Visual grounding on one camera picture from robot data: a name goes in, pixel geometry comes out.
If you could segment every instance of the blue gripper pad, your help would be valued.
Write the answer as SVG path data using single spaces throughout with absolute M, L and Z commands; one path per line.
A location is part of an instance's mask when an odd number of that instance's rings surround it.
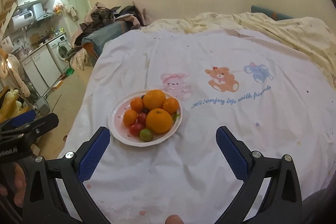
M 33 110 L 27 111 L 12 119 L 12 126 L 18 128 L 28 122 L 34 121 L 36 118 L 36 113 Z
M 227 127 L 220 127 L 216 131 L 216 142 L 236 178 L 245 182 L 249 176 L 249 163 L 235 145 L 235 143 L 237 144 L 239 141 L 237 141 Z
M 88 148 L 85 156 L 78 165 L 77 179 L 80 183 L 89 180 L 95 171 L 101 157 L 110 143 L 110 130 L 101 127 L 96 133 L 98 137 Z

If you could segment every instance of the human hand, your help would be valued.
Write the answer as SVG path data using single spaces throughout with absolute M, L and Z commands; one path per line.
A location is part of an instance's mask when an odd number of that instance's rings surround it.
M 167 217 L 165 224 L 184 224 L 184 222 L 178 215 L 171 215 Z
M 19 164 L 15 163 L 14 184 L 17 192 L 14 196 L 14 203 L 16 206 L 23 208 L 23 200 L 26 191 L 26 176 Z M 8 195 L 6 187 L 0 184 L 0 194 L 3 196 Z

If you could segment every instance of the kitchen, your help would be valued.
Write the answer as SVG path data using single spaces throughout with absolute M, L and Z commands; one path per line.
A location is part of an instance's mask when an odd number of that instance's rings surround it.
M 71 73 L 65 57 L 72 48 L 72 35 L 90 9 L 90 3 L 88 0 L 17 0 L 17 5 L 0 47 L 20 61 L 19 75 L 28 88 L 37 97 L 45 96 L 62 75 Z

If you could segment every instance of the white plate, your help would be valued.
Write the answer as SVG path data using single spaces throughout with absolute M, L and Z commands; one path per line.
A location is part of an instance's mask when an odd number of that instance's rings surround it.
M 135 93 L 132 93 L 125 98 L 123 98 L 121 101 L 117 103 L 114 109 L 112 109 L 110 115 L 108 116 L 108 125 L 109 129 L 112 133 L 112 135 L 122 143 L 126 145 L 131 146 L 137 146 L 137 147 L 146 147 L 151 146 L 155 144 L 162 143 L 163 141 L 167 140 L 170 136 L 172 136 L 182 121 L 182 107 L 181 104 L 179 106 L 179 109 L 177 110 L 177 114 L 180 114 L 180 116 L 177 117 L 176 121 L 174 122 L 173 127 L 165 134 L 155 134 L 154 139 L 150 142 L 143 142 L 140 140 L 140 138 L 132 136 L 128 128 L 124 126 L 123 124 L 123 116 L 126 110 L 130 109 L 130 102 L 135 97 L 141 97 L 142 95 L 145 95 L 149 90 L 141 90 L 137 91 Z M 174 98 L 169 93 L 164 92 L 166 95 L 166 98 Z

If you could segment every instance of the plate of fruit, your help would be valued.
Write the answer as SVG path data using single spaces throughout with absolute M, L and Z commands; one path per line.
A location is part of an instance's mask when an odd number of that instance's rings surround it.
M 146 147 L 167 140 L 181 121 L 182 107 L 175 97 L 161 90 L 141 90 L 116 105 L 108 125 L 122 143 Z

